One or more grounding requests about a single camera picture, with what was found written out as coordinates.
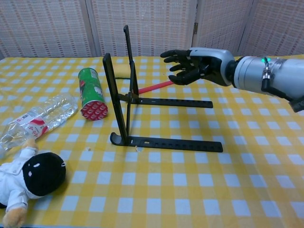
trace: yellow checkered tablecloth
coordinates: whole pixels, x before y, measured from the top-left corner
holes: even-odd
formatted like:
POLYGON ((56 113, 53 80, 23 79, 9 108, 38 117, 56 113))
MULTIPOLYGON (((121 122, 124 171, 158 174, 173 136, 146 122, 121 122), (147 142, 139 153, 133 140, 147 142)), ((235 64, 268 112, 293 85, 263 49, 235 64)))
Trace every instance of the yellow checkered tablecloth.
MULTIPOLYGON (((170 66, 162 59, 134 59, 140 88, 168 80, 170 66)), ((128 58, 113 57, 113 63, 127 64, 128 58)), ((128 91, 129 82, 117 80, 120 93, 128 91)), ((211 100, 214 108, 133 105, 132 135, 221 141, 224 152, 148 148, 137 152, 109 141, 110 133, 119 130, 101 57, 6 58, 0 61, 0 83, 0 131, 13 118, 58 93, 70 92, 79 103, 76 115, 38 140, 42 152, 55 152, 67 162, 67 182, 54 194, 30 201, 27 224, 103 228, 304 225, 304 113, 293 113, 285 100, 204 80, 142 94, 211 100), (109 107, 109 115, 100 121, 86 121, 80 113, 77 75, 84 67, 99 73, 109 107)), ((122 107, 126 117, 126 104, 122 107)), ((12 150, 7 160, 18 151, 12 150)))

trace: stuffed toy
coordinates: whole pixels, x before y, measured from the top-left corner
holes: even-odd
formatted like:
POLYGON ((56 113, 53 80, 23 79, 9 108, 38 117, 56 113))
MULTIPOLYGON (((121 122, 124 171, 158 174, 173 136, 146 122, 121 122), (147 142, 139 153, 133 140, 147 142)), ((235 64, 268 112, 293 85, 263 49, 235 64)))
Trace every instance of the stuffed toy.
POLYGON ((4 228, 20 228, 26 221, 28 200, 55 191, 66 178, 66 164, 52 152, 38 154, 34 139, 25 141, 20 156, 0 166, 0 208, 6 209, 4 228))

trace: clear water bottle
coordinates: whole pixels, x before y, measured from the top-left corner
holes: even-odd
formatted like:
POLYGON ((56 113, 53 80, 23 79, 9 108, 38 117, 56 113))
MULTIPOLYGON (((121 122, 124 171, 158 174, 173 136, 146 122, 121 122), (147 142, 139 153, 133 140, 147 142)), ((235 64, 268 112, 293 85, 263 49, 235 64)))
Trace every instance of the clear water bottle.
POLYGON ((0 157, 28 138, 37 139, 61 125, 78 110, 77 100, 70 93, 54 96, 40 106, 14 119, 5 127, 0 137, 0 157))

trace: pringles can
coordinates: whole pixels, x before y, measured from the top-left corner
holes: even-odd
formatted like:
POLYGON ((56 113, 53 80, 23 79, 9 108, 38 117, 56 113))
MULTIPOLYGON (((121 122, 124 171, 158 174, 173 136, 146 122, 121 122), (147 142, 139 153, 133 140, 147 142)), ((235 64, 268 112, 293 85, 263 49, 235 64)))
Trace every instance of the pringles can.
POLYGON ((92 68, 84 68, 78 73, 81 98, 81 114, 88 120, 100 120, 107 116, 108 107, 105 103, 98 73, 92 68))

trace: laptop stand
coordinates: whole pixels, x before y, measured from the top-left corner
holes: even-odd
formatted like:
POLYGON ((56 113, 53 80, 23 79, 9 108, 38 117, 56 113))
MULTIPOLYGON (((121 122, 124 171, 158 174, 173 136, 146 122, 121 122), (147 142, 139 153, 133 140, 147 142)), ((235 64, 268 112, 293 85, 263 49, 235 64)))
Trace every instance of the laptop stand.
POLYGON ((130 135, 130 112, 131 105, 164 105, 164 106, 182 106, 182 107, 197 107, 197 108, 213 108, 211 101, 198 100, 180 100, 180 99, 162 99, 162 98, 144 98, 139 97, 138 84, 133 61, 131 42, 128 25, 124 28, 126 44, 128 49, 129 64, 131 69, 130 75, 130 90, 128 94, 120 94, 117 90, 112 60, 110 53, 106 53, 103 58, 104 71, 111 94, 111 99, 114 107, 114 112, 119 128, 120 135, 112 132, 110 141, 117 146, 137 146, 146 148, 173 149, 173 150, 188 150, 188 151, 205 151, 205 152, 223 152, 221 142, 211 141, 196 141, 183 139, 167 139, 167 138, 151 138, 139 137, 130 135), (127 102, 127 118, 124 122, 124 115, 120 101, 127 102))

